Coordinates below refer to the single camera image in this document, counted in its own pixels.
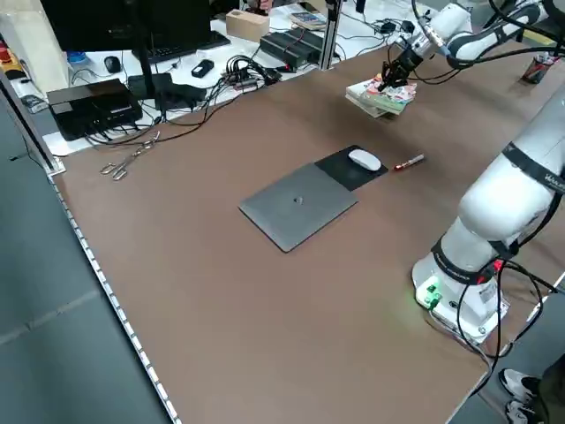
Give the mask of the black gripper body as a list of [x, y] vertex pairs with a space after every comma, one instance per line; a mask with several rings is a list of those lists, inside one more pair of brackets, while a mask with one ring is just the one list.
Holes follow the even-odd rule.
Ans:
[[407, 45], [394, 60], [397, 71], [414, 71], [424, 60], [425, 49], [416, 44]]

